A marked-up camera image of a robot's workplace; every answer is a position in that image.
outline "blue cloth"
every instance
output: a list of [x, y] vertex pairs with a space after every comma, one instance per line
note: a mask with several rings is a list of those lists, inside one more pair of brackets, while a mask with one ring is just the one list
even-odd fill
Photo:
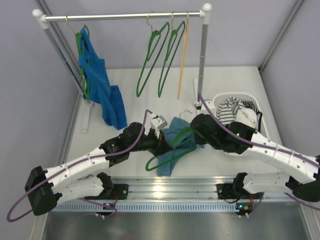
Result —
[[110, 86], [105, 60], [96, 54], [87, 31], [82, 28], [80, 33], [84, 38], [84, 56], [79, 55], [79, 66], [83, 67], [85, 78], [90, 83], [89, 99], [101, 104], [102, 118], [109, 126], [120, 130], [127, 126], [124, 101], [117, 85]]
[[[190, 123], [180, 119], [178, 117], [174, 117], [169, 128], [164, 128], [162, 129], [165, 137], [165, 141], [168, 144], [171, 144], [177, 135], [185, 128], [190, 127]], [[193, 138], [195, 136], [194, 132], [187, 132], [184, 134], [180, 139], [176, 142], [176, 144], [181, 143], [185, 139]], [[158, 164], [162, 164], [165, 161], [168, 161], [169, 159], [178, 156], [179, 154], [184, 153], [185, 151], [189, 149], [193, 149], [194, 147], [196, 148], [204, 148], [204, 145], [196, 145], [195, 139], [192, 139], [191, 141], [186, 142], [185, 144], [178, 146], [176, 149], [173, 151], [166, 152], [165, 154], [162, 154], [158, 156]], [[178, 160], [181, 157], [179, 157], [176, 160], [173, 160], [172, 162], [169, 162], [168, 164], [165, 164], [163, 166], [160, 166], [157, 168], [157, 174], [159, 177], [162, 176], [171, 176], [172, 170], [174, 169], [175, 165], [177, 164]]]

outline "cable tie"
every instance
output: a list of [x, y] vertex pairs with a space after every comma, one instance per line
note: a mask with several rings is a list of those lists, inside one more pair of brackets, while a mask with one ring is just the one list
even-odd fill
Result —
[[294, 157], [295, 153], [296, 153], [296, 152], [292, 150], [291, 156], [290, 156], [289, 161], [288, 161], [288, 164], [291, 162], [291, 160], [292, 160], [292, 158]]
[[278, 143], [276, 143], [275, 144], [275, 150], [274, 150], [274, 152], [273, 152], [273, 156], [272, 156], [272, 158], [274, 159], [275, 158], [275, 155], [277, 154], [277, 152], [279, 151], [279, 144]]

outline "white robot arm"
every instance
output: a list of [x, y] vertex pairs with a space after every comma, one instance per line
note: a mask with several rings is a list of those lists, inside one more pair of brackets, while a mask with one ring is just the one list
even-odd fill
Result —
[[[167, 122], [162, 116], [153, 114], [151, 117], [148, 135], [143, 134], [145, 130], [141, 123], [134, 122], [122, 134], [107, 140], [82, 157], [45, 170], [41, 166], [34, 168], [25, 185], [26, 192], [41, 181], [48, 181], [28, 195], [33, 213], [42, 215], [57, 204], [77, 198], [108, 199], [114, 185], [107, 174], [101, 172], [91, 178], [82, 178], [127, 160], [130, 153], [126, 149], [130, 149], [130, 152], [148, 150], [154, 156], [172, 151], [173, 148], [161, 132]], [[278, 173], [238, 173], [231, 188], [222, 188], [222, 199], [232, 199], [227, 197], [230, 192], [239, 199], [261, 192], [281, 192], [293, 193], [309, 202], [320, 201], [319, 160], [316, 157], [297, 154], [241, 122], [232, 122], [225, 130], [210, 115], [199, 114], [190, 126], [195, 132], [197, 144], [209, 144], [227, 153], [250, 156], [279, 169]]]
[[212, 116], [199, 114], [192, 120], [191, 127], [198, 144], [209, 144], [217, 150], [249, 156], [279, 169], [278, 173], [238, 173], [232, 186], [225, 184], [227, 187], [219, 188], [221, 199], [279, 192], [293, 193], [308, 202], [320, 201], [318, 157], [296, 153], [241, 122], [232, 122], [226, 129]]

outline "metal floor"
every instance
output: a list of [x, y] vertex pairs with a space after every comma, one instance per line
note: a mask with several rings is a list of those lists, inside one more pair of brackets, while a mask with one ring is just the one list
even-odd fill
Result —
[[[83, 213], [52, 212], [54, 231]], [[48, 224], [42, 240], [309, 240], [301, 208], [294, 202], [263, 202], [248, 218], [233, 213], [118, 213], [94, 215], [53, 235]]]

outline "gray wall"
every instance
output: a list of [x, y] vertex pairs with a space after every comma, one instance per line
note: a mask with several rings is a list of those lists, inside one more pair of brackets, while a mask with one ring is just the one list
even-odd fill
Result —
[[320, 1], [306, 0], [264, 71], [288, 147], [320, 154]]
[[[296, 0], [46, 0], [54, 15], [89, 15], [196, 11], [206, 2], [212, 4], [206, 66], [259, 66], [271, 47]], [[159, 29], [170, 19], [151, 19]], [[175, 27], [181, 18], [174, 19]], [[151, 28], [145, 19], [71, 22], [79, 31], [84, 24], [90, 29], [92, 44], [106, 66], [141, 68], [146, 57]], [[59, 23], [73, 52], [75, 37], [65, 22]], [[185, 66], [199, 65], [202, 24], [192, 18], [185, 56]], [[181, 63], [182, 45], [173, 66]], [[163, 55], [157, 62], [162, 67]]]
[[[30, 170], [57, 164], [76, 89], [32, 16], [33, 0], [0, 8], [0, 239], [29, 239], [35, 217], [8, 223]], [[13, 217], [30, 209], [24, 200]]]

